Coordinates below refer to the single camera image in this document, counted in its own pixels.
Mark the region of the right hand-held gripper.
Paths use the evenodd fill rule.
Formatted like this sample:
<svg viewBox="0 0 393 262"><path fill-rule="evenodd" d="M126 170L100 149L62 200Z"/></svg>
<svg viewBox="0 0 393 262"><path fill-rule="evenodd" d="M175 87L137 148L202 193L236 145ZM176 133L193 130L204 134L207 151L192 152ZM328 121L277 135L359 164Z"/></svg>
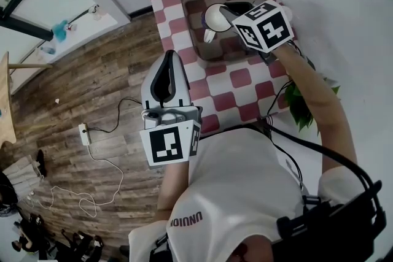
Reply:
<svg viewBox="0 0 393 262"><path fill-rule="evenodd" d="M273 50L294 38L283 6L273 0L257 6L244 1L226 2L225 6L219 8L220 13L233 25L244 46L256 51L266 65L276 60Z"/></svg>

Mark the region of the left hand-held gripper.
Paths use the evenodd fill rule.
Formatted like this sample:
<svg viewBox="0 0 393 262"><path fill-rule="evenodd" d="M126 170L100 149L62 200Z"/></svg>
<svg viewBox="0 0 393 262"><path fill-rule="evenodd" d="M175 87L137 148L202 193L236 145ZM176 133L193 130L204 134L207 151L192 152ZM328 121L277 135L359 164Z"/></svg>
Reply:
<svg viewBox="0 0 393 262"><path fill-rule="evenodd" d="M168 50L151 65L141 86L144 129L140 136L149 166L188 161L197 154L202 107L190 106L183 62Z"/></svg>

